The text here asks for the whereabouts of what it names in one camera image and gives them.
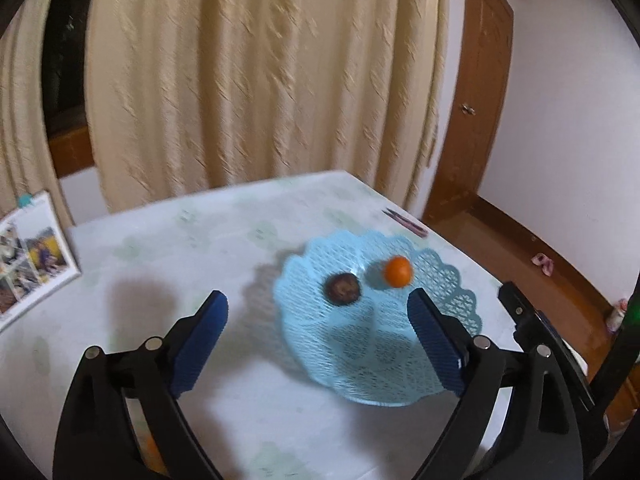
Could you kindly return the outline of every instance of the table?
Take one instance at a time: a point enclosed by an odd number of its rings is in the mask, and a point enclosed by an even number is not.
[[[0,334],[0,413],[50,478],[58,420],[84,349],[136,348],[218,289],[229,300],[228,325],[179,403],[225,478],[411,478],[456,397],[379,408],[312,383],[284,348],[271,295],[284,259],[311,238],[336,229],[403,234],[456,266],[462,287],[478,298],[482,332],[519,350],[497,300],[500,282],[437,234],[423,240],[407,231],[383,213],[387,207],[400,211],[355,177],[331,171],[212,190],[72,228],[83,275]],[[509,396],[500,393],[485,449]]]

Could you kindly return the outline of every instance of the photo album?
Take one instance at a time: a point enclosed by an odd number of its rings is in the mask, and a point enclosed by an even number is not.
[[[0,221],[0,330],[80,275],[49,193]]]

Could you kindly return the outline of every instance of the wooden floor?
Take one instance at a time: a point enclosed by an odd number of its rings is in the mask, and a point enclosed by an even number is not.
[[[531,263],[533,254],[525,254],[523,249],[471,212],[459,213],[429,227],[502,282],[516,283],[587,361],[589,378],[593,377],[609,351],[611,339],[602,315],[571,283],[557,272],[551,278],[545,276]],[[619,429],[629,420],[637,405],[631,387],[623,387],[607,410],[612,430]]]

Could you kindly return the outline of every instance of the orange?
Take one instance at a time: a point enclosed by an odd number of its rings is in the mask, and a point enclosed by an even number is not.
[[[385,266],[385,280],[393,288],[409,285],[414,278],[414,268],[404,256],[394,256]]]

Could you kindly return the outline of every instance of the wooden door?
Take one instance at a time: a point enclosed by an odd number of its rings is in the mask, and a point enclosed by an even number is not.
[[[466,0],[456,94],[425,222],[462,211],[477,197],[502,111],[512,37],[506,0]]]

